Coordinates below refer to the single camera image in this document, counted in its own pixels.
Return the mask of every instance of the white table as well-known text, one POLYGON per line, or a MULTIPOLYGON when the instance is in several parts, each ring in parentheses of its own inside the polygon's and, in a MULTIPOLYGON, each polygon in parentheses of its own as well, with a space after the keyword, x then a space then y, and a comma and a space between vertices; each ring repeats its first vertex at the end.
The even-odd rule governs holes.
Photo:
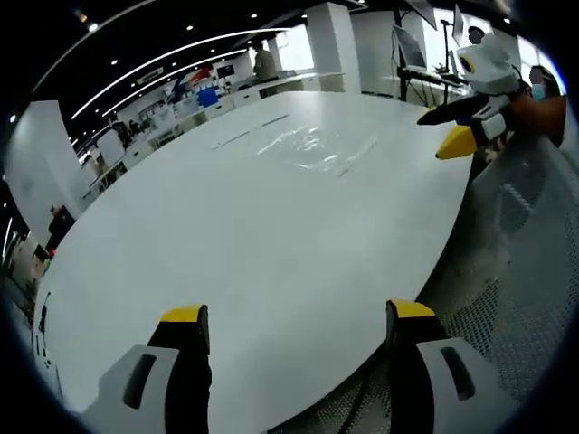
POLYGON ((39 300, 52 292, 47 347, 68 404, 84 410, 167 310, 198 302, 209 306, 213 434, 270 429, 331 392, 383 342, 385 301, 419 294, 460 208, 470 158, 437 160, 451 125, 417 127, 423 112, 287 92, 126 173, 77 221, 39 289, 39 300), (318 127, 318 156, 344 164, 260 152, 301 127, 318 127))

